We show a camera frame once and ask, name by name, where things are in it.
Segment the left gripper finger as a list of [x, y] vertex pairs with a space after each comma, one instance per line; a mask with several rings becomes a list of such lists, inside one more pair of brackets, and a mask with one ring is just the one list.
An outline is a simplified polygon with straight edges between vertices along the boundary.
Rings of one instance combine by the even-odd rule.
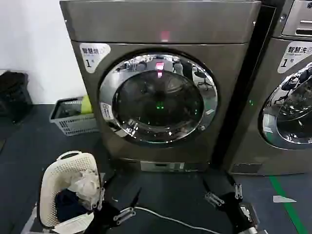
[[108, 189], [108, 187], [110, 186], [110, 184], [112, 183], [114, 178], [115, 178], [115, 176], [113, 175], [109, 179], [107, 179], [101, 183], [100, 192], [99, 192], [99, 196], [98, 196], [98, 202], [97, 202], [97, 206], [96, 206], [96, 209], [98, 211], [101, 211], [101, 209], [102, 209], [105, 191]]
[[135, 207], [138, 203], [140, 193], [141, 193], [141, 188], [136, 193], [134, 199], [130, 203], [130, 206], [127, 208], [124, 208], [122, 211], [119, 212], [118, 215], [115, 215], [113, 217], [113, 221], [115, 222], [116, 225], [120, 225], [121, 223], [125, 222], [129, 218], [136, 215]]

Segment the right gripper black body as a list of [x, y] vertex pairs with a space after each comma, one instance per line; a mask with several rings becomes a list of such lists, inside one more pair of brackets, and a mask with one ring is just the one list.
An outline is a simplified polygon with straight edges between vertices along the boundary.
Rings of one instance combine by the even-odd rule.
[[220, 199], [224, 201], [224, 204], [221, 205], [220, 210], [226, 213], [232, 225], [244, 226], [247, 223], [247, 217], [243, 214], [240, 208], [241, 200], [235, 197], [235, 193], [226, 193], [221, 195]]

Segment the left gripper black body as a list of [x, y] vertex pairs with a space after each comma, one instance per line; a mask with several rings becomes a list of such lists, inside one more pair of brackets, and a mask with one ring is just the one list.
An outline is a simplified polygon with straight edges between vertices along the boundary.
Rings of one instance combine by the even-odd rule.
[[120, 209], [110, 203], [102, 203], [100, 211], [95, 212], [94, 233], [105, 234], [109, 229], [117, 226], [114, 217], [120, 214]]

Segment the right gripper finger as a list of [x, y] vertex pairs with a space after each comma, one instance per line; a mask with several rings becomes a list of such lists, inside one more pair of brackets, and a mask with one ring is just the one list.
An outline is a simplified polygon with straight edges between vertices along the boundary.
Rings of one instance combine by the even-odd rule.
[[202, 183], [206, 191], [204, 198], [214, 207], [221, 207], [222, 205], [224, 205], [224, 200], [222, 200], [217, 195], [211, 192], [205, 179], [202, 179]]
[[228, 175], [228, 180], [229, 180], [230, 184], [234, 187], [235, 198], [236, 199], [242, 199], [243, 198], [242, 184], [237, 183], [231, 175]]

